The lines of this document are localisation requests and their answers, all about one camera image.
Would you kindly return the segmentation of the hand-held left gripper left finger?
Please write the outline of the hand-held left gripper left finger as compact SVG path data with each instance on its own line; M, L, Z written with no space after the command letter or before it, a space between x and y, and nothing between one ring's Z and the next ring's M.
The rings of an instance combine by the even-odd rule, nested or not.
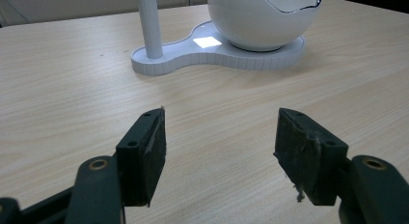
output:
M123 203L149 206L166 161L165 110L142 114L116 147Z

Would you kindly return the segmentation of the white desk lamp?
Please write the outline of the white desk lamp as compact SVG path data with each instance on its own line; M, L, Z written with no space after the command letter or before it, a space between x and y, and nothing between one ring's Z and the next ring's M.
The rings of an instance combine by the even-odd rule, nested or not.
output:
M194 65L276 70L297 63L303 34L322 0L207 0L210 20L184 39L161 41L156 0L139 0L145 45L131 54L133 70L159 76Z

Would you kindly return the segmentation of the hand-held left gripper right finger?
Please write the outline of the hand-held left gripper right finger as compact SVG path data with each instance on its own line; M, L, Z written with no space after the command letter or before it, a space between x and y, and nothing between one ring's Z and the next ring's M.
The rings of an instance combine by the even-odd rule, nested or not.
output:
M347 150L346 143L306 114L279 109L274 155L296 189L314 205L335 204L336 172Z

